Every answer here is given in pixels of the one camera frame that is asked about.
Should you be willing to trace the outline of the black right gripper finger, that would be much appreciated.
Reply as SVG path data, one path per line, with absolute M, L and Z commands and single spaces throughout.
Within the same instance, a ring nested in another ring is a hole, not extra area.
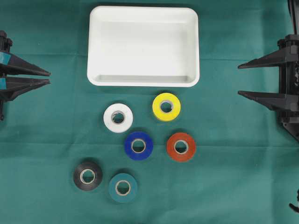
M 279 49 L 266 56 L 254 59 L 238 66 L 238 69 L 278 67 L 299 60 L 298 49 Z
M 264 105 L 272 111 L 298 111 L 299 96 L 284 93 L 238 91 L 238 94 Z

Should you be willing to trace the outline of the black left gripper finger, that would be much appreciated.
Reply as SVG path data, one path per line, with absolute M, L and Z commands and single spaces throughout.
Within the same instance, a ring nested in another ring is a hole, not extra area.
M 0 71 L 9 75 L 50 76 L 50 72 L 9 52 L 0 52 Z
M 0 79 L 0 99 L 12 101 L 21 94 L 50 84 L 48 79 L 6 77 Z

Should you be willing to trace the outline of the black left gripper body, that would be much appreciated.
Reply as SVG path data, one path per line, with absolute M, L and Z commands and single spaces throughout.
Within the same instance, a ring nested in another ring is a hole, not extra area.
M 0 64 L 1 65 L 8 65 L 8 62 L 11 58 L 9 52 L 10 47 L 12 46 L 12 40 L 10 38 L 7 38 L 7 34 L 5 31 L 0 31 Z M 0 69 L 0 89 L 5 90 L 6 85 L 6 76 L 7 74 L 3 71 L 3 69 Z

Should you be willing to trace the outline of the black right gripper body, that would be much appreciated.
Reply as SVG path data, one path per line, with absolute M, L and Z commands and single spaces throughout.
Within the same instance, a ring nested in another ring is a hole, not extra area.
M 286 106 L 278 112 L 283 128 L 299 139 L 299 36 L 287 35 L 278 41 L 282 54 L 279 66 L 279 93 L 285 95 Z

